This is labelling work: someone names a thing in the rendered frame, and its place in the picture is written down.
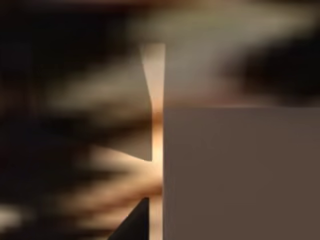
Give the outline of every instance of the black triangle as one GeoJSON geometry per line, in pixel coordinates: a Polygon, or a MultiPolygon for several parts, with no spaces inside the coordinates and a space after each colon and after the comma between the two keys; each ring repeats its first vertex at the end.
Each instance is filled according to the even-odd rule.
{"type": "Polygon", "coordinates": [[[144,198],[108,240],[149,240],[149,198],[144,198]]]}

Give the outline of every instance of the blurred background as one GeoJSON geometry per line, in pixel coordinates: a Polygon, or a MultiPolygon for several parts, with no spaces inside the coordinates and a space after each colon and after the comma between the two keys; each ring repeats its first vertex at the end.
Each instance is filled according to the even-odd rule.
{"type": "MultiPolygon", "coordinates": [[[[311,1],[35,0],[2,9],[2,116],[11,106],[72,124],[85,116],[90,128],[77,128],[81,136],[108,130],[108,144],[88,143],[91,164],[128,172],[58,196],[65,213],[92,212],[76,224],[108,229],[101,239],[143,197],[151,200],[150,239],[162,239],[164,107],[317,104],[318,5],[311,1]],[[144,87],[130,74],[139,61],[144,87]],[[151,131],[149,162],[131,153],[150,147],[151,131]]],[[[4,236],[32,219],[17,204],[2,209],[4,236]]]]}

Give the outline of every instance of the dark triangular shape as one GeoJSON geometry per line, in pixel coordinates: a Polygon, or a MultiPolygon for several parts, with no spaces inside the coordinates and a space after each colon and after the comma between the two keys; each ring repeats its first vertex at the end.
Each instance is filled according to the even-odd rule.
{"type": "Polygon", "coordinates": [[[108,240],[149,240],[149,198],[144,198],[108,240]]]}

